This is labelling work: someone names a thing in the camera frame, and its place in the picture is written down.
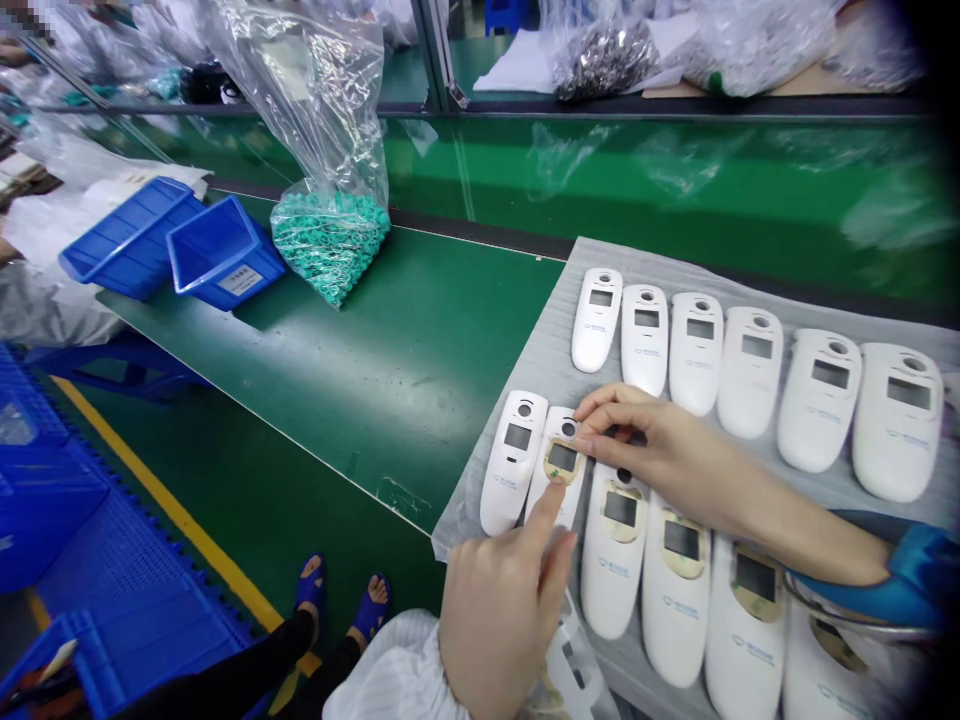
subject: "clear plastic bag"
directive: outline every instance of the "clear plastic bag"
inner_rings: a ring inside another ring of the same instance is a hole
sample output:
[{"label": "clear plastic bag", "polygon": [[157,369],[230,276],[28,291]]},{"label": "clear plastic bag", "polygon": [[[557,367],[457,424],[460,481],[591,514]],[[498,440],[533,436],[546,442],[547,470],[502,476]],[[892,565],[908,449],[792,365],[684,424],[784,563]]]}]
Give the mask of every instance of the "clear plastic bag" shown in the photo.
[{"label": "clear plastic bag", "polygon": [[94,85],[145,82],[178,63],[146,34],[119,21],[103,22],[91,6],[39,3],[37,12],[55,41],[54,54]]},{"label": "clear plastic bag", "polygon": [[210,58],[192,0],[153,0],[130,11],[140,32],[182,65],[193,67]]},{"label": "clear plastic bag", "polygon": [[332,8],[322,19],[244,0],[205,8],[211,49],[306,175],[271,214],[274,245],[340,307],[390,228],[383,31]]},{"label": "clear plastic bag", "polygon": [[857,87],[899,92],[922,78],[927,68],[897,8],[868,2],[839,32],[837,50],[823,67]]},{"label": "clear plastic bag", "polygon": [[654,0],[540,0],[540,38],[557,98],[578,102],[639,90],[682,66],[695,21],[674,16],[655,25],[654,6]]},{"label": "clear plastic bag", "polygon": [[690,82],[732,97],[782,85],[821,60],[836,36],[832,0],[694,0],[700,30]]}]

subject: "rectangular screen opening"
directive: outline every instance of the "rectangular screen opening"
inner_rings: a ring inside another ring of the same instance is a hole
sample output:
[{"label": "rectangular screen opening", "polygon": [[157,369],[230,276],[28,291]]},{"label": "rectangular screen opening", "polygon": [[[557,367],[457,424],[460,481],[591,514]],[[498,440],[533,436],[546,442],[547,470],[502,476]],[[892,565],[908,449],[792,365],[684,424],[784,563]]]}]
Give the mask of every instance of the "rectangular screen opening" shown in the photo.
[{"label": "rectangular screen opening", "polygon": [[740,349],[747,355],[762,357],[767,360],[773,357],[773,341],[758,338],[756,335],[744,335],[743,342],[740,343]]},{"label": "rectangular screen opening", "polygon": [[777,571],[751,557],[737,556],[736,582],[764,600],[777,599]]},{"label": "rectangular screen opening", "polygon": [[887,378],[887,397],[921,410],[930,409],[930,388],[906,380]]},{"label": "rectangular screen opening", "polygon": [[554,443],[547,461],[567,472],[573,472],[573,469],[577,466],[577,451],[571,450],[560,443]]},{"label": "rectangular screen opening", "polygon": [[590,304],[610,307],[613,305],[613,293],[608,293],[605,290],[591,290]]},{"label": "rectangular screen opening", "polygon": [[813,379],[846,390],[847,383],[850,381],[850,371],[839,365],[825,363],[823,360],[814,360]]},{"label": "rectangular screen opening", "polygon": [[687,320],[687,335],[713,340],[713,323],[709,320]]},{"label": "rectangular screen opening", "polygon": [[517,448],[517,450],[526,450],[527,446],[530,445],[530,436],[532,434],[532,430],[510,423],[507,425],[507,435],[503,441],[510,447]]},{"label": "rectangular screen opening", "polygon": [[634,310],[633,324],[637,327],[660,327],[660,313],[657,310]]},{"label": "rectangular screen opening", "polygon": [[686,525],[667,520],[663,529],[663,544],[671,552],[691,560],[700,559],[700,533]]},{"label": "rectangular screen opening", "polygon": [[633,527],[637,520],[637,501],[620,493],[607,493],[603,514],[618,523]]}]

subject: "plastic bag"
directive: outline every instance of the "plastic bag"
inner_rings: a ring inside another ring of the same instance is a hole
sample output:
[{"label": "plastic bag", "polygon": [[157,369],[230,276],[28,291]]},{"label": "plastic bag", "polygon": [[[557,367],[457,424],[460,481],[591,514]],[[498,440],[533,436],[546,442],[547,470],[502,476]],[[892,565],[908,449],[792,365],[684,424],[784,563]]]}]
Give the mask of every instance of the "plastic bag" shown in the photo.
[{"label": "plastic bag", "polygon": [[656,26],[648,21],[653,9],[652,0],[540,0],[541,42],[557,98],[594,100],[641,89],[681,66],[694,19],[677,16]]},{"label": "plastic bag", "polygon": [[50,29],[54,54],[94,85],[142,82],[177,65],[146,34],[119,21],[103,22],[90,6],[38,2],[35,10]]},{"label": "plastic bag", "polygon": [[883,2],[851,8],[855,17],[839,32],[838,47],[823,67],[857,87],[899,92],[927,68],[897,9]]},{"label": "plastic bag", "polygon": [[686,77],[705,90],[750,97],[782,85],[830,49],[831,0],[695,0],[700,30]]},{"label": "plastic bag", "polygon": [[192,0],[154,0],[130,8],[141,33],[187,67],[211,57]]},{"label": "plastic bag", "polygon": [[0,340],[57,348],[109,342],[125,325],[96,301],[98,290],[70,280],[57,265],[0,267]]},{"label": "plastic bag", "polygon": [[287,263],[340,307],[390,228],[377,119],[379,23],[323,20],[244,0],[205,5],[211,48],[306,178],[270,217]]}]

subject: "worker's arm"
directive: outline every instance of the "worker's arm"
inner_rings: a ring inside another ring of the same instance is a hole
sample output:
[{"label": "worker's arm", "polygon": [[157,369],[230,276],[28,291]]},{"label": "worker's arm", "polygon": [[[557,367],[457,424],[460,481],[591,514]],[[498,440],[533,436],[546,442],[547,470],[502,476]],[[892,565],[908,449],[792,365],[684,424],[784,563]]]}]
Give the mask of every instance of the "worker's arm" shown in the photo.
[{"label": "worker's arm", "polygon": [[[889,577],[885,542],[811,502],[678,405],[615,383],[584,398],[574,418],[582,452],[626,468],[682,515],[824,582],[864,586]],[[617,434],[606,437],[611,427]],[[628,444],[636,433],[644,447]]]}]

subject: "white cloth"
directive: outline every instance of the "white cloth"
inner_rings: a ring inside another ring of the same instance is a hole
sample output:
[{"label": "white cloth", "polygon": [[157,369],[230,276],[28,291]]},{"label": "white cloth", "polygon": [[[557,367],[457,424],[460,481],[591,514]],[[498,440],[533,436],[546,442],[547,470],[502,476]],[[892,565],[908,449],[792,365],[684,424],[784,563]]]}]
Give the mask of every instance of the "white cloth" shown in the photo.
[{"label": "white cloth", "polygon": [[324,720],[470,720],[447,685],[439,627],[425,610],[407,610],[384,625],[327,700]]}]

